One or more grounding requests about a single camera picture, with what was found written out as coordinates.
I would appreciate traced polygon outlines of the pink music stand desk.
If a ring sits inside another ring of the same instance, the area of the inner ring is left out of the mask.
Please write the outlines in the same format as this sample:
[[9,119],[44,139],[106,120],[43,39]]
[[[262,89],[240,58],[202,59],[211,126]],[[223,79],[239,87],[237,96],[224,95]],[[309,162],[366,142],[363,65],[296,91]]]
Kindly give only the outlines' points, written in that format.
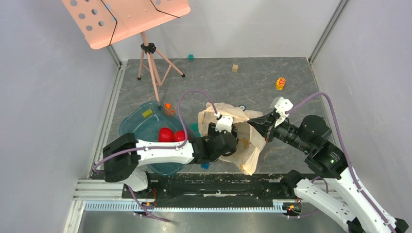
[[63,0],[92,49],[101,49],[190,12],[187,0]]

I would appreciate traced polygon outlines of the yellow green block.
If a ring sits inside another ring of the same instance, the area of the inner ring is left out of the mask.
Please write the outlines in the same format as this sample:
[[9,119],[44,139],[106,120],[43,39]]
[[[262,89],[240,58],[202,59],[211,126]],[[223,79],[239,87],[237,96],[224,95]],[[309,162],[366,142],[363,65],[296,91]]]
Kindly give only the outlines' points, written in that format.
[[144,112],[142,113],[142,116],[143,116],[144,118],[149,118],[152,114],[153,114],[152,109],[148,109],[148,110],[146,110],[146,111],[144,111]]

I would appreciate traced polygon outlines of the aluminium frame rail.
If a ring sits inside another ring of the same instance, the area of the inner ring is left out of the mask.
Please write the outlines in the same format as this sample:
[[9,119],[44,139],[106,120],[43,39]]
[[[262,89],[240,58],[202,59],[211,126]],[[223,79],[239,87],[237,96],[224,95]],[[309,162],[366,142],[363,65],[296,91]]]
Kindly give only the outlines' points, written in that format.
[[341,233],[351,210],[332,185],[308,184],[297,210],[282,174],[151,175],[137,199],[162,222],[148,219],[124,184],[79,180],[66,233]]

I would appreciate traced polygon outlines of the red fake tomato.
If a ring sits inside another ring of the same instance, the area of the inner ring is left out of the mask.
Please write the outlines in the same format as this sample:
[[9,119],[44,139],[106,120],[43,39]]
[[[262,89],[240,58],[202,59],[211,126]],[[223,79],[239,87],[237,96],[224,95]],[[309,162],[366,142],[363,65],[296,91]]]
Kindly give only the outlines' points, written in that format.
[[173,142],[174,132],[172,129],[164,127],[158,131],[158,141],[159,142]]

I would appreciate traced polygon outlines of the blue lego brick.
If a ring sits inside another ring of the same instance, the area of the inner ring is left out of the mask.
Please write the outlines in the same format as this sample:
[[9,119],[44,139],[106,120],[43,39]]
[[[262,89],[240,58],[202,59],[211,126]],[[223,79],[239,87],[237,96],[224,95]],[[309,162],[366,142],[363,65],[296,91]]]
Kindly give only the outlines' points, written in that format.
[[201,164],[201,168],[208,169],[210,163]]

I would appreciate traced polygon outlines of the teal small block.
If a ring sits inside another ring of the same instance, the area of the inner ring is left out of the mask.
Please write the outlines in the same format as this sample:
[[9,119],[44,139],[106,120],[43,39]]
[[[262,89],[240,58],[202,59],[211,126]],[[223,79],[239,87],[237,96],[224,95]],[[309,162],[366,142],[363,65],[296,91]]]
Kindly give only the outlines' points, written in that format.
[[195,136],[200,136],[199,127],[197,123],[192,123],[191,128]]

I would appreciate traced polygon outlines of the teal plastic tray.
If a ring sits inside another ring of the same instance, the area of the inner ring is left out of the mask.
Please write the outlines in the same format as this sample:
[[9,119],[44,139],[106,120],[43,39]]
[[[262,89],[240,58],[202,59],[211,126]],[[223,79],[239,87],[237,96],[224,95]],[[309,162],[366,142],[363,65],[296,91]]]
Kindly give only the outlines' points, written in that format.
[[[153,114],[149,118],[144,118],[142,113],[148,109],[152,109]],[[134,133],[136,139],[157,142],[158,131],[161,128],[167,127],[174,132],[183,130],[177,113],[174,116],[168,116],[165,114],[164,109],[164,104],[157,101],[149,101],[142,104],[123,120],[120,124],[119,134]],[[184,166],[184,164],[179,163],[158,163],[145,165],[141,169],[150,169],[156,174],[171,176],[183,169]]]

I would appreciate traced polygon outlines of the yellow butterfly toy block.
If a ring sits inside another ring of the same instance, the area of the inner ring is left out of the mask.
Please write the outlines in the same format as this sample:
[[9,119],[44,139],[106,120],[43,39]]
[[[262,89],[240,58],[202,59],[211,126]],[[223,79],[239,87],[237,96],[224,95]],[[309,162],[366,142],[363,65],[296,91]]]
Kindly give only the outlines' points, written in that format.
[[285,84],[286,84],[286,79],[283,78],[283,77],[280,77],[275,82],[275,88],[277,90],[282,90],[284,88]]

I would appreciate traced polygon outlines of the translucent cream plastic bag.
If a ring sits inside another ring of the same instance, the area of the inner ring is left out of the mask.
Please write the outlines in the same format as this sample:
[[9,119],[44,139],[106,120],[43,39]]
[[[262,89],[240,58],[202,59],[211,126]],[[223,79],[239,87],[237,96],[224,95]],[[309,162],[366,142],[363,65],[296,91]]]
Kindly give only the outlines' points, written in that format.
[[243,174],[252,175],[256,171],[259,154],[266,141],[247,121],[261,117],[263,113],[253,110],[244,111],[240,107],[224,102],[215,103],[215,107],[222,115],[233,118],[233,126],[238,130],[239,139],[236,152],[230,156],[221,156],[219,160],[233,163]]

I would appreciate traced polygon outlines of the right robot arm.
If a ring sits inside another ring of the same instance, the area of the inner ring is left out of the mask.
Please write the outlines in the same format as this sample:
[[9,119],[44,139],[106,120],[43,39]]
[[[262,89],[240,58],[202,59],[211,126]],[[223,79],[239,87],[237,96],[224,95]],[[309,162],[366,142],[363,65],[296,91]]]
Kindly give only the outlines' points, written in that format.
[[332,133],[322,117],[304,117],[299,127],[284,122],[275,125],[279,115],[270,113],[248,121],[267,142],[273,139],[291,145],[307,155],[305,163],[335,189],[343,199],[336,200],[316,188],[309,179],[292,170],[281,180],[281,193],[287,198],[299,197],[333,219],[347,233],[404,233],[405,220],[386,212],[376,200],[365,197],[369,192],[355,172],[350,171],[344,152],[329,141]]

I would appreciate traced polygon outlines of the small wooden cube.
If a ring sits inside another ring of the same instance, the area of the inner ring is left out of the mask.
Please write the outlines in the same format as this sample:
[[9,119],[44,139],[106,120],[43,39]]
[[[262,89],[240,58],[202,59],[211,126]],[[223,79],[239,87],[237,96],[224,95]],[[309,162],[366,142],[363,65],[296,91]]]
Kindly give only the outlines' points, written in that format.
[[233,72],[238,72],[238,70],[239,70],[239,65],[233,64],[232,65],[232,71]]

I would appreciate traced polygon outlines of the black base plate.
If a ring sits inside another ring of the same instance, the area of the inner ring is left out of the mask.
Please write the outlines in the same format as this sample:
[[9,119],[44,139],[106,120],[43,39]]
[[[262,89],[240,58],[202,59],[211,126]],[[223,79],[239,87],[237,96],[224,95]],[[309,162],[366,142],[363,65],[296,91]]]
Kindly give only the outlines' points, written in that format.
[[281,183],[283,174],[252,176],[230,173],[177,173],[149,175],[149,186],[138,191],[139,201],[154,199],[156,207],[270,207],[273,200],[296,201],[296,195]]

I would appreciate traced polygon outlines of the orange curved toy block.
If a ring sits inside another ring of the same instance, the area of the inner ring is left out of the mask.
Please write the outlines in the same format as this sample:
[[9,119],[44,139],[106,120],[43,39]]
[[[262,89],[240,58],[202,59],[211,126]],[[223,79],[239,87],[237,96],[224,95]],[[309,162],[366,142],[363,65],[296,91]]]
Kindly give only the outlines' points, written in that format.
[[172,105],[170,103],[165,103],[164,107],[165,107],[164,112],[166,115],[174,116],[175,110],[172,108]]

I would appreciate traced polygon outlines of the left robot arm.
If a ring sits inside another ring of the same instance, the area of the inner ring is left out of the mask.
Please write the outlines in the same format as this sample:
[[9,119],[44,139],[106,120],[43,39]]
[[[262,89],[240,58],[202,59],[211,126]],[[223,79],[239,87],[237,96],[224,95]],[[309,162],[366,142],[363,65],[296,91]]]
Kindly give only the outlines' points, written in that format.
[[123,182],[141,198],[151,195],[153,185],[148,175],[139,169],[143,165],[159,163],[205,164],[220,156],[236,152],[238,130],[235,126],[219,130],[210,123],[206,136],[182,142],[150,142],[137,140],[133,133],[126,133],[103,148],[103,159],[95,166],[107,183]]

